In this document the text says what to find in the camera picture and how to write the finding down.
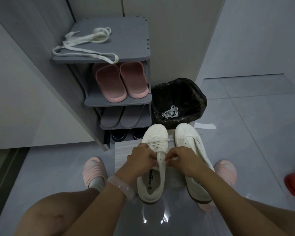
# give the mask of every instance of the white sock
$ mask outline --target white sock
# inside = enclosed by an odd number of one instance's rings
[[[89,163],[88,167],[91,167],[95,163],[96,163],[96,161],[92,160]],[[99,193],[101,193],[105,186],[106,185],[105,185],[103,177],[95,177],[93,180],[91,180],[89,188],[94,188],[94,189],[98,190]]]

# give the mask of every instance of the shoe rack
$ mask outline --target shoe rack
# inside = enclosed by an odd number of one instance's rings
[[[98,27],[110,27],[112,33],[105,43],[85,43],[79,45],[79,48],[89,49],[100,53],[114,53],[118,55],[119,61],[141,61],[144,67],[144,74],[149,84],[149,94],[144,98],[134,99],[127,95],[127,98],[119,103],[108,102],[92,73],[94,63],[105,63],[100,59],[81,56],[54,56],[52,59],[58,64],[68,64],[80,82],[84,92],[84,105],[89,108],[95,108],[100,116],[106,107],[127,106],[127,105],[145,105],[138,124],[134,128],[149,127],[152,124],[151,113],[151,78],[149,77],[149,59],[150,42],[148,34],[147,19],[145,17],[118,17],[118,18],[85,18],[72,27],[71,31],[80,31],[75,36],[85,36],[93,33]],[[62,49],[61,53],[71,52]],[[114,128],[104,130],[123,129],[118,123]]]

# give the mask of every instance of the black garbage bag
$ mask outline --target black garbage bag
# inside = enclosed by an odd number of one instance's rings
[[[180,123],[190,123],[203,115],[208,101],[199,87],[190,79],[179,78],[151,88],[152,113],[155,123],[166,129],[175,129]],[[168,118],[162,113],[172,105],[178,107],[178,117]]]

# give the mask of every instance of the pink slide sandal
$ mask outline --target pink slide sandal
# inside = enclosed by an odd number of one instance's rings
[[[235,185],[237,179],[237,172],[232,163],[226,160],[218,161],[214,166],[214,170],[216,174],[222,177],[222,179],[227,184],[229,184],[230,186]],[[206,212],[215,209],[215,204],[213,201],[205,205],[198,204],[198,206]]]
[[[127,91],[120,78],[117,65],[99,64],[98,66],[95,64],[93,65],[93,75],[95,76],[102,94],[108,102],[119,103],[126,99]]]
[[[148,84],[141,62],[127,62],[120,65],[122,80],[132,98],[144,98],[148,95]]]
[[[95,164],[91,165],[89,167],[89,164],[91,161],[96,161]],[[84,169],[83,169],[83,180],[84,183],[86,185],[86,187],[88,188],[90,185],[90,182],[95,178],[95,177],[103,177],[104,182],[106,184],[106,180],[107,180],[107,173],[106,173],[106,169],[105,169],[105,165],[102,162],[101,159],[99,159],[98,157],[92,157],[90,158],[84,165]]]

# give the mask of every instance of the pink bangle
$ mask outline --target pink bangle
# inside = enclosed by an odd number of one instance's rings
[[[132,188],[127,183],[125,183],[122,179],[120,179],[119,177],[117,177],[115,175],[110,176],[107,179],[107,182],[110,182],[115,187],[117,187],[122,193],[124,193],[126,195],[126,197],[128,199],[133,198],[134,192],[133,192]]]

